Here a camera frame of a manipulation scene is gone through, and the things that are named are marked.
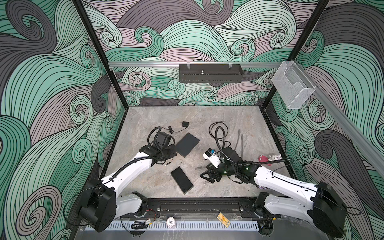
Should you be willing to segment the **small black ribbed switch box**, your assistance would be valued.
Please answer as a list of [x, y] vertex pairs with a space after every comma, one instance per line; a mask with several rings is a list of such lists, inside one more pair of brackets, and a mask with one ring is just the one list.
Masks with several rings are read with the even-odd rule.
[[183, 194], [186, 194], [194, 187], [193, 183], [190, 181], [181, 167], [177, 167], [175, 170], [171, 171], [171, 176], [176, 181]]

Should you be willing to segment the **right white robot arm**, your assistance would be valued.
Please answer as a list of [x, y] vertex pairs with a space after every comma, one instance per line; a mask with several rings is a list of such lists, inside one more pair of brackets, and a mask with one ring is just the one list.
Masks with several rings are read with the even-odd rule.
[[311, 184], [278, 174], [263, 165], [240, 166], [213, 164], [200, 177], [210, 183], [224, 176], [235, 176], [241, 183], [266, 187], [282, 196], [260, 192], [252, 203], [260, 224], [273, 229], [272, 219], [288, 216], [307, 221], [330, 237], [341, 238], [345, 231], [347, 206], [333, 187], [327, 183]]

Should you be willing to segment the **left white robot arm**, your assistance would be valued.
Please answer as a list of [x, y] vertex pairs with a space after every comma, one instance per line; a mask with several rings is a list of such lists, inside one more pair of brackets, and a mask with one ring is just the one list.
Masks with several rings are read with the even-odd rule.
[[99, 233], [124, 215], [144, 217], [147, 214], [148, 198], [138, 192], [123, 197], [122, 191], [141, 173], [176, 155], [174, 144], [168, 147], [146, 145], [114, 173], [100, 180], [88, 181], [79, 195], [80, 217]]

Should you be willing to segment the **yellow tag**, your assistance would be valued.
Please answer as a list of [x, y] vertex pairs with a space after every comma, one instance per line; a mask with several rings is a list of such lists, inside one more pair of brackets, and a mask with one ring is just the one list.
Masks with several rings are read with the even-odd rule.
[[219, 213], [217, 216], [217, 219], [226, 227], [228, 228], [231, 224], [230, 220], [226, 218], [222, 213]]

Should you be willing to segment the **large black switch box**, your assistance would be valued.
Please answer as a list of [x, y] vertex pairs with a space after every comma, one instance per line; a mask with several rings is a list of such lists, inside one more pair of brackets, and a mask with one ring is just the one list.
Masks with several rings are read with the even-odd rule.
[[194, 135], [187, 133], [177, 144], [176, 152], [182, 157], [186, 158], [188, 154], [197, 146], [200, 142]]

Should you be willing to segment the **black wall power adapter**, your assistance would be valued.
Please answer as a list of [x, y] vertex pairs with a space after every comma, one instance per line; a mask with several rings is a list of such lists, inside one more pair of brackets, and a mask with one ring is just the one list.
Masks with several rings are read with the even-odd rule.
[[182, 126], [187, 128], [187, 127], [189, 126], [189, 122], [185, 122], [185, 121], [183, 121], [183, 122], [182, 122]]

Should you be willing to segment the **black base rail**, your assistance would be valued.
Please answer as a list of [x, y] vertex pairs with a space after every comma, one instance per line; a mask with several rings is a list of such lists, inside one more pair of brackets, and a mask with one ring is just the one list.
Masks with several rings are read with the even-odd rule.
[[175, 214], [235, 214], [242, 218], [267, 218], [257, 198], [152, 198], [145, 203], [146, 216], [160, 218]]

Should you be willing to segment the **black perforated wall tray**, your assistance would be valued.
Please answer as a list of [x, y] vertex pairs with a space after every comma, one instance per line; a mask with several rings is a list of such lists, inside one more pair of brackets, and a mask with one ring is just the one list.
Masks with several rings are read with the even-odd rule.
[[244, 77], [241, 65], [180, 65], [179, 80], [181, 83], [240, 83]]

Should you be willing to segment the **black corner frame post left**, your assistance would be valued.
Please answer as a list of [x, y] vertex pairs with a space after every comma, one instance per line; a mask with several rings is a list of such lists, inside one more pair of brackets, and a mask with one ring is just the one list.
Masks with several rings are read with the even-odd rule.
[[116, 78], [116, 75], [115, 73], [110, 69], [110, 66], [109, 66], [109, 62], [108, 62], [108, 59], [107, 59], [107, 56], [102, 48], [102, 45], [97, 37], [97, 34], [96, 34], [96, 31], [95, 29], [93, 28], [93, 25], [91, 23], [91, 20], [87, 14], [87, 11], [84, 7], [84, 4], [82, 1], [80, 0], [72, 0], [79, 16], [80, 16], [80, 19], [82, 20], [82, 23], [91, 39], [91, 42], [92, 44], [94, 45], [94, 47], [96, 48], [96, 52], [101, 60], [101, 63], [104, 67], [104, 69], [106, 70], [106, 73], [113, 85], [113, 87], [115, 88], [116, 92], [117, 92], [117, 95], [125, 109], [125, 111], [127, 112], [129, 107], [128, 107], [128, 104], [127, 104], [127, 101], [123, 95], [123, 92], [120, 88], [120, 85], [119, 85], [119, 82]]

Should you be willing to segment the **black corner frame post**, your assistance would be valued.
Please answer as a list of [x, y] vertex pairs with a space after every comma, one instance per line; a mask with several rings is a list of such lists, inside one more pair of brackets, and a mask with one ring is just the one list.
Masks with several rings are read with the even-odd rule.
[[[325, 10], [326, 6], [328, 5], [329, 0], [320, 0], [318, 4], [316, 5], [314, 12], [312, 13], [311, 17], [309, 18], [308, 22], [305, 25], [305, 28], [303, 32], [301, 33], [297, 43], [295, 44], [293, 50], [291, 51], [291, 54], [288, 57], [288, 61], [295, 60], [297, 56], [299, 55], [299, 52], [301, 51], [304, 44], [307, 42], [308, 38], [310, 37], [313, 29], [315, 28], [318, 20], [320, 19], [323, 11]], [[273, 85], [268, 96], [266, 97], [261, 110], [265, 111], [270, 104], [272, 98], [274, 97], [277, 89]]]
[[102, 45], [97, 37], [97, 34], [96, 34], [96, 31], [95, 29], [93, 28], [93, 25], [91, 23], [91, 20], [87, 14], [87, 11], [84, 7], [84, 4], [82, 1], [80, 0], [72, 0], [79, 16], [80, 16], [80, 19], [82, 20], [82, 23], [91, 39], [91, 42], [92, 44], [94, 45], [94, 47], [96, 48], [96, 52], [101, 60], [101, 63], [104, 67], [104, 69], [106, 70], [106, 73], [113, 85], [113, 87], [115, 88], [116, 92], [117, 92], [117, 95], [125, 109], [125, 111], [127, 112], [129, 107], [128, 107], [128, 104], [127, 104], [127, 101], [123, 95], [123, 92], [120, 88], [120, 85], [119, 85], [119, 82], [116, 78], [116, 75], [115, 73], [110, 69], [110, 66], [109, 66], [109, 62], [108, 62], [108, 59], [107, 59], [107, 56], [102, 48]]

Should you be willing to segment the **aluminium wall rail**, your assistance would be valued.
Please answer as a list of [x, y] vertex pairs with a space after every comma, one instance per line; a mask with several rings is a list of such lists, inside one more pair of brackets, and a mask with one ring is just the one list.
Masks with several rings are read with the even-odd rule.
[[282, 62], [144, 62], [144, 61], [116, 61], [108, 62], [111, 68], [177, 68], [180, 65], [225, 65], [231, 67], [232, 65], [241, 65], [242, 68], [278, 68]]

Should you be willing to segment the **clear plastic wall bin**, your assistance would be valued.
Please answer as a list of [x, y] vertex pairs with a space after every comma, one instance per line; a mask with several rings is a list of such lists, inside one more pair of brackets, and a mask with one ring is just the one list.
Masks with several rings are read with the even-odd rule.
[[290, 110], [299, 109], [316, 90], [305, 69], [295, 61], [283, 61], [272, 83]]

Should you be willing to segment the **black corner frame post right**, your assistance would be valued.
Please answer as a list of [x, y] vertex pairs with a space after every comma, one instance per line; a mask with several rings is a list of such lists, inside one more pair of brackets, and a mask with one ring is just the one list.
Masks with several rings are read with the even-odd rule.
[[[328, 5], [329, 0], [320, 0], [318, 4], [316, 5], [314, 12], [312, 13], [311, 17], [309, 18], [308, 22], [305, 25], [305, 28], [303, 32], [301, 33], [297, 43], [295, 44], [293, 50], [291, 51], [291, 54], [288, 57], [288, 61], [295, 60], [297, 56], [299, 55], [299, 52], [301, 51], [304, 44], [307, 42], [308, 38], [310, 37], [313, 29], [315, 28], [318, 20], [320, 19], [323, 11], [325, 10], [326, 6]], [[268, 96], [266, 97], [261, 110], [265, 111], [270, 104], [272, 98], [274, 97], [277, 89], [273, 85]]]

